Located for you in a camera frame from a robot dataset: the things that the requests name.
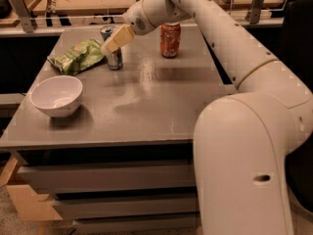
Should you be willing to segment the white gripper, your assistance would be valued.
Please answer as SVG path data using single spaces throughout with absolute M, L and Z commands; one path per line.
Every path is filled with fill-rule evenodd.
M 122 17 L 126 24 L 114 31 L 101 47 L 101 52 L 105 56 L 131 42 L 135 33 L 145 35 L 152 31 L 152 26 L 144 12 L 144 0 L 133 4 Z

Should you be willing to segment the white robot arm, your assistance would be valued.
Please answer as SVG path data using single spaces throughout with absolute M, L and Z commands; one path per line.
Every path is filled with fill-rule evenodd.
M 213 0 L 140 0 L 108 54 L 164 23 L 193 19 L 236 93 L 204 108 L 194 132 L 203 235 L 293 235 L 285 157 L 312 133 L 313 95 Z

